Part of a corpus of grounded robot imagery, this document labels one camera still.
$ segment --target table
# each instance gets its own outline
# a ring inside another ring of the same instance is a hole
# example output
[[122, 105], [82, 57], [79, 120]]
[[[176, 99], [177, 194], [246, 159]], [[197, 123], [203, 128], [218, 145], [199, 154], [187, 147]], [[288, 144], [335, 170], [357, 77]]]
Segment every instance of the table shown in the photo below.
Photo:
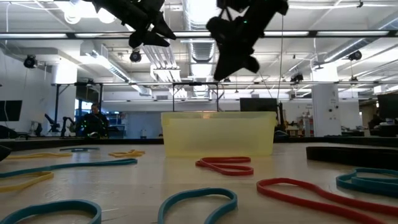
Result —
[[[0, 219], [31, 204], [66, 199], [85, 199], [98, 203], [103, 209], [103, 223], [151, 224], [157, 222], [160, 204], [172, 194], [204, 187], [223, 187], [238, 195], [238, 209], [227, 214], [217, 224], [260, 223], [353, 223], [345, 218], [298, 207], [262, 196], [256, 192], [256, 182], [273, 177], [288, 177], [311, 182], [345, 197], [398, 206], [398, 200], [336, 188], [335, 177], [353, 167], [325, 162], [308, 161], [307, 146], [336, 144], [275, 144], [270, 157], [252, 158], [249, 164], [254, 175], [229, 177], [195, 167], [195, 158], [165, 158], [163, 145], [98, 146], [100, 151], [79, 152], [59, 159], [24, 159], [2, 161], [0, 172], [26, 169], [67, 162], [110, 161], [109, 152], [137, 149], [145, 151], [138, 164], [120, 167], [79, 167], [56, 170], [52, 180], [46, 180], [20, 192], [0, 194]], [[19, 151], [12, 155], [38, 152], [58, 152], [59, 148]], [[3, 181], [13, 184], [20, 180]], [[272, 186], [274, 190], [319, 202], [332, 203], [311, 192], [294, 186]], [[167, 215], [166, 223], [203, 223], [204, 219], [227, 198], [202, 197], [180, 202]], [[368, 213], [386, 223], [398, 223], [398, 218]], [[80, 212], [62, 212], [32, 217], [22, 223], [87, 223], [90, 218]]]

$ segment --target monitor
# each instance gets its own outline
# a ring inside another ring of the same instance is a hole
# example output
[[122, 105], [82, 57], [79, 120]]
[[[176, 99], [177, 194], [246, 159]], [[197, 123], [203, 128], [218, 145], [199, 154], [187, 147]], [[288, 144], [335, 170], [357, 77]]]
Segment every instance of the monitor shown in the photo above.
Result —
[[273, 111], [278, 113], [277, 100], [274, 98], [241, 98], [241, 111]]
[[382, 118], [398, 118], [398, 94], [378, 95], [379, 112]]
[[22, 100], [0, 101], [0, 121], [19, 121], [21, 109]]

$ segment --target white pillar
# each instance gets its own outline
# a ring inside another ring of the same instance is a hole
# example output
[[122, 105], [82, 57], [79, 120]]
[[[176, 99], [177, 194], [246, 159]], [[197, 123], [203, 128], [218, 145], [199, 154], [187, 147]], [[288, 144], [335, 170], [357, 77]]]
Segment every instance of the white pillar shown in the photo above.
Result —
[[[75, 83], [77, 81], [77, 66], [70, 62], [63, 62], [59, 65], [52, 67], [52, 83], [65, 84]], [[57, 94], [57, 87], [52, 86], [47, 104], [47, 114], [55, 119], [55, 99]], [[76, 87], [75, 86], [61, 86], [58, 96], [58, 116], [57, 123], [62, 128], [63, 117], [70, 117], [73, 119], [75, 116], [75, 99]]]
[[[322, 65], [322, 67], [323, 69], [313, 72], [313, 81], [338, 81], [337, 68], [333, 63]], [[341, 134], [338, 95], [337, 84], [312, 86], [315, 137]]]

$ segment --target red rubber band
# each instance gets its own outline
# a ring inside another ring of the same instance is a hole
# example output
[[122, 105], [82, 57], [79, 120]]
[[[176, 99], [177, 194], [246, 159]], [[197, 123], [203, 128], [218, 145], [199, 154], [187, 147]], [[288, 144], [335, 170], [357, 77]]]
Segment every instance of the red rubber band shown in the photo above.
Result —
[[288, 178], [275, 178], [275, 179], [268, 179], [268, 180], [260, 180], [259, 182], [257, 182], [257, 191], [260, 194], [266, 195], [268, 197], [276, 198], [278, 200], [282, 200], [282, 201], [292, 203], [295, 205], [300, 205], [302, 207], [312, 208], [314, 210], [319, 210], [319, 211], [339, 215], [341, 217], [345, 217], [350, 220], [355, 220], [360, 223], [384, 224], [384, 222], [382, 222], [378, 219], [375, 219], [375, 218], [370, 217], [369, 215], [365, 215], [363, 213], [356, 212], [354, 210], [339, 207], [336, 205], [329, 205], [326, 203], [305, 200], [302, 198], [278, 193], [273, 190], [265, 188], [265, 186], [274, 185], [274, 184], [296, 185], [301, 188], [315, 192], [319, 196], [326, 198], [328, 200], [331, 200], [333, 202], [341, 203], [343, 205], [348, 205], [348, 206], [355, 207], [355, 208], [361, 208], [363, 210], [368, 210], [371, 212], [383, 213], [386, 215], [392, 215], [392, 216], [398, 217], [398, 207], [392, 207], [392, 206], [388, 206], [388, 205], [380, 205], [380, 204], [376, 204], [376, 203], [364, 202], [364, 201], [360, 201], [360, 200], [342, 197], [342, 196], [327, 192], [315, 184], [311, 184], [311, 183], [299, 181], [299, 180], [293, 180], [293, 179], [288, 179]]
[[239, 162], [250, 162], [249, 157], [206, 157], [199, 161], [196, 161], [195, 165], [198, 167], [207, 167], [213, 171], [219, 172], [223, 175], [253, 175], [254, 170], [248, 166], [237, 166], [237, 165], [224, 165], [215, 163], [239, 163]]

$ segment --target yellow plastic bin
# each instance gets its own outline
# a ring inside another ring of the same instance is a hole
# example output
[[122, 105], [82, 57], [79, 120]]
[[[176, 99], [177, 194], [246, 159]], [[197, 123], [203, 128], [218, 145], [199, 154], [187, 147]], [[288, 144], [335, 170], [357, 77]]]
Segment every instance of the yellow plastic bin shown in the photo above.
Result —
[[269, 156], [275, 124], [275, 112], [162, 113], [166, 156]]

